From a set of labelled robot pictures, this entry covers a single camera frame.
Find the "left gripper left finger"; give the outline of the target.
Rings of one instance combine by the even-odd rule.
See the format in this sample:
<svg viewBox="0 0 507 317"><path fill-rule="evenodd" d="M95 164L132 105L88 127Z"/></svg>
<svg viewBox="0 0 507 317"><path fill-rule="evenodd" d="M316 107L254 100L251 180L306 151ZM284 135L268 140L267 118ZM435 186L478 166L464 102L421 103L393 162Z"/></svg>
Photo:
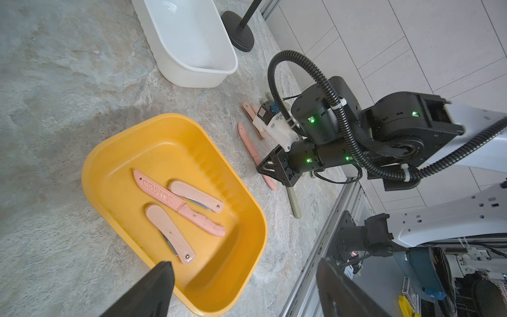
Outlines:
<svg viewBox="0 0 507 317"><path fill-rule="evenodd" d="M175 284L171 262L162 261L120 297L101 316L168 315Z"/></svg>

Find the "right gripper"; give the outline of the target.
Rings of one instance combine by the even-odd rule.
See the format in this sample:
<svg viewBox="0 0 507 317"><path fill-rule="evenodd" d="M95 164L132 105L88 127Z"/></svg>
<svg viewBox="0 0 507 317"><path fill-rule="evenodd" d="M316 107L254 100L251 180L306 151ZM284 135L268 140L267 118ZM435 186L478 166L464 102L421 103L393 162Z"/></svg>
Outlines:
<svg viewBox="0 0 507 317"><path fill-rule="evenodd" d="M337 139L324 145L317 145L309 139L297 141L286 153L278 145L257 166L259 174L273 178L286 187L293 187L303 173L312 172L315 177L331 184L351 184L356 177L348 181L337 182L321 175L326 169L337 166L353 165L356 162L344 139Z"/></svg>

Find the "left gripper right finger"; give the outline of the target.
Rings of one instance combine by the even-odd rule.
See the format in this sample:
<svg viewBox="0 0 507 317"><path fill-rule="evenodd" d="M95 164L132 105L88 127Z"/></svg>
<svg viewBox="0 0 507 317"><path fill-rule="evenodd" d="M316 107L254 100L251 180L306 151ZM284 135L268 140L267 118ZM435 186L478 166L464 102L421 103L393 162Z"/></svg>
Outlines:
<svg viewBox="0 0 507 317"><path fill-rule="evenodd" d="M352 317L389 316L336 265L321 260L316 273L323 315Z"/></svg>

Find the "pink fruit knife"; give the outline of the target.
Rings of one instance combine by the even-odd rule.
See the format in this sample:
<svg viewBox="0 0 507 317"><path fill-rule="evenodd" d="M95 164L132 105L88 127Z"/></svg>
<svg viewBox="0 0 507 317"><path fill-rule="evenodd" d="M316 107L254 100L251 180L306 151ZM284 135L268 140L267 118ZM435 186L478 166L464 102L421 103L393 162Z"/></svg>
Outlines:
<svg viewBox="0 0 507 317"><path fill-rule="evenodd" d="M145 215L161 232L171 251L182 264L188 265L196 259L196 253L162 207L149 205L145 208Z"/></svg>

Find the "yellow plastic storage box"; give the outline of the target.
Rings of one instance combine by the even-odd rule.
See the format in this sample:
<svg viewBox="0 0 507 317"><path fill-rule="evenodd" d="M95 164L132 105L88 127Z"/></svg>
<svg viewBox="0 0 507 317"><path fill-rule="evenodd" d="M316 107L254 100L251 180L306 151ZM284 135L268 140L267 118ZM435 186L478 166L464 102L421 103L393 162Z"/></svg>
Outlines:
<svg viewBox="0 0 507 317"><path fill-rule="evenodd" d="M213 236L169 207L165 212L196 253L190 264L168 245L145 214L156 199L137 185L140 172L161 186L185 182L224 203L220 213L193 206L225 229ZM259 203L232 166L192 119L163 114L97 145L82 171L84 193L130 248L153 267L170 261L175 296L198 316L227 313L240 298L267 244Z"/></svg>

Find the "long pink ceramic knife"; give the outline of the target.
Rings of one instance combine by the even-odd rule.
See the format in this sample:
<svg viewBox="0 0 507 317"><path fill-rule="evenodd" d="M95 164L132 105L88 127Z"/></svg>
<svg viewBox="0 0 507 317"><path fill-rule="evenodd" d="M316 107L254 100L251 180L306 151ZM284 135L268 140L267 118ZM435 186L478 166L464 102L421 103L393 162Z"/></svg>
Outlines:
<svg viewBox="0 0 507 317"><path fill-rule="evenodd" d="M212 220L208 219L206 216L194 211L176 194L173 194L136 169L133 170L133 175L138 187L146 194L150 195L150 197L176 211L182 217L203 229L205 232L217 237L224 237L226 235L226 230L223 226L212 222Z"/></svg>

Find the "white plastic storage box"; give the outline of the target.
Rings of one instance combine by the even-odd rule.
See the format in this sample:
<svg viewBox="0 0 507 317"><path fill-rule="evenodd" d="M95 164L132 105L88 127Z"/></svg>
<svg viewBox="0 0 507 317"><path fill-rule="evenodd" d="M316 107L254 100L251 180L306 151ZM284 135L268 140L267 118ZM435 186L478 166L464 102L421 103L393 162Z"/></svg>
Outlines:
<svg viewBox="0 0 507 317"><path fill-rule="evenodd" d="M162 75L184 88L215 88L236 72L238 58L215 2L132 2Z"/></svg>

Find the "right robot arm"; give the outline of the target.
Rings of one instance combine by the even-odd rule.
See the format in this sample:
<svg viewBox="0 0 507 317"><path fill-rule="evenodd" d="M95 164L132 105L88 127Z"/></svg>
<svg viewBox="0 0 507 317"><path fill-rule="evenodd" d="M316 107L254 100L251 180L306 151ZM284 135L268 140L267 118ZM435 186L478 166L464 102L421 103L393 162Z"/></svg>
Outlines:
<svg viewBox="0 0 507 317"><path fill-rule="evenodd" d="M257 171L293 187L304 173L351 165L386 191L416 188L454 165L506 172L506 115L438 96L395 92L362 110L345 81L327 78L305 55L285 50L267 69L273 97L255 124L277 146ZM438 206L369 217L341 227L331 253L369 256L461 237L506 234L506 182Z"/></svg>

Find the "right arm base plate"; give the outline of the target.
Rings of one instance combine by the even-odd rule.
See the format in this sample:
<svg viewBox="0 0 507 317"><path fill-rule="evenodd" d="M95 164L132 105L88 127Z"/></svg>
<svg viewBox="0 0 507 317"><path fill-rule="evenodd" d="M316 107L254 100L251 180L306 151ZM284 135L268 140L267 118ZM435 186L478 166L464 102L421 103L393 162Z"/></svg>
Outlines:
<svg viewBox="0 0 507 317"><path fill-rule="evenodd" d="M399 246L393 242L393 235L388 231L388 219L388 214L381 213L358 225L350 212L345 211L327 249L327 259L336 264L346 263L352 252L391 256Z"/></svg>

